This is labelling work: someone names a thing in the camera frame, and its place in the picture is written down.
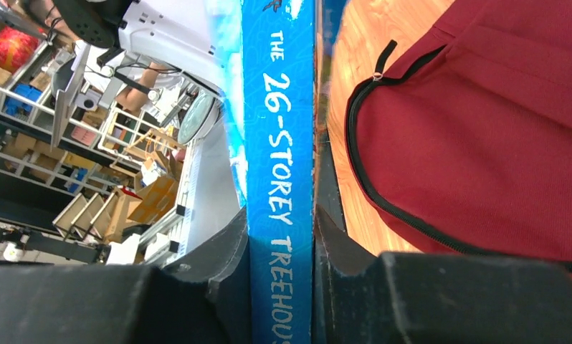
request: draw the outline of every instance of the black zipper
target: black zipper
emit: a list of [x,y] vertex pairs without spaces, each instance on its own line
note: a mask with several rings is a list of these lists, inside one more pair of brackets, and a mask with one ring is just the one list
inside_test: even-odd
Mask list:
[[[461,254],[477,255],[477,256],[498,256],[498,257],[513,257],[509,254],[503,254],[496,251],[490,251],[482,249],[470,244],[461,242],[452,236],[446,235],[440,230],[433,227],[431,224],[426,223],[422,219],[413,216],[403,209],[393,205],[386,199],[384,199],[379,192],[373,187],[368,175],[364,171],[363,164],[357,151],[357,133],[356,125],[358,122],[358,111],[362,102],[379,86],[394,86],[400,85],[412,77],[417,71],[419,71],[424,65],[431,62],[443,49],[444,46],[425,54],[418,58],[410,68],[404,73],[401,78],[390,78],[383,76],[383,69],[385,68],[385,63],[391,53],[396,48],[396,42],[390,41],[385,50],[379,55],[377,59],[377,64],[375,66],[375,72],[373,77],[362,81],[353,91],[351,95],[351,101],[349,102],[347,108],[347,132],[345,135],[345,143],[348,146],[348,151],[350,154],[350,160],[353,172],[360,181],[360,185],[365,192],[365,194],[382,210],[386,211],[390,215],[396,217],[398,220],[408,224],[410,227],[415,228],[417,231],[421,232],[423,235],[429,237],[430,239],[452,249],[453,251],[459,252]],[[555,262],[563,266],[569,272],[572,272],[572,262]]]

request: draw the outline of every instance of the person's arm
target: person's arm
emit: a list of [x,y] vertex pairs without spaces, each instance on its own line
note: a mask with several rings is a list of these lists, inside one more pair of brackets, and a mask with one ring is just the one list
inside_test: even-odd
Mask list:
[[[137,80],[137,83],[144,87],[152,88],[155,86],[159,76],[158,71],[165,70],[166,68],[153,62],[149,65],[149,67],[150,69],[143,72],[143,75],[139,80]],[[139,111],[140,108],[149,101],[149,98],[141,91],[128,87],[121,91],[117,97],[115,97],[115,101],[119,105],[123,106],[125,110],[136,112]]]

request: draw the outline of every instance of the wooden floor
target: wooden floor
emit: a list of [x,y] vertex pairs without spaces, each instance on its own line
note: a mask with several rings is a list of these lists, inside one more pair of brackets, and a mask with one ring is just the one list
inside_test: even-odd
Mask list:
[[328,130],[349,234],[373,254],[416,251],[393,233],[366,202],[345,151],[345,105],[353,88],[373,73],[390,39],[398,48],[390,65],[423,35],[454,0],[351,0],[341,22],[333,56]]

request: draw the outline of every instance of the black cable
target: black cable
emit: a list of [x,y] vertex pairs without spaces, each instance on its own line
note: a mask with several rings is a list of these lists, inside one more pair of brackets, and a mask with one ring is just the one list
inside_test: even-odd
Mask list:
[[110,77],[103,75],[102,73],[96,72],[95,70],[93,70],[92,68],[90,68],[88,66],[85,66],[85,68],[86,68],[86,70],[85,70],[86,73],[94,73],[98,76],[104,77],[105,79],[110,79]]
[[56,31],[56,26],[58,25],[58,23],[60,23],[62,21],[62,17],[58,17],[58,18],[54,18],[52,20],[52,23],[49,26],[49,30],[47,32],[47,41],[51,42],[52,38],[54,38],[54,31]]
[[176,69],[176,68],[172,68],[172,69],[167,69],[167,70],[160,70],[157,68],[151,68],[149,66],[145,66],[144,64],[140,63],[140,62],[134,62],[134,63],[130,63],[130,64],[122,64],[120,66],[117,66],[115,68],[115,71],[118,71],[122,68],[126,68],[126,67],[132,67],[132,68],[143,68],[146,70],[153,70],[159,74],[175,74],[175,73],[180,73],[181,71]]

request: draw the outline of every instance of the blue book spine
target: blue book spine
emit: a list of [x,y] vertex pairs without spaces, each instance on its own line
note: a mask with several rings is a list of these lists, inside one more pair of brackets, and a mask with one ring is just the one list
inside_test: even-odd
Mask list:
[[254,344],[311,343],[315,5],[242,2]]

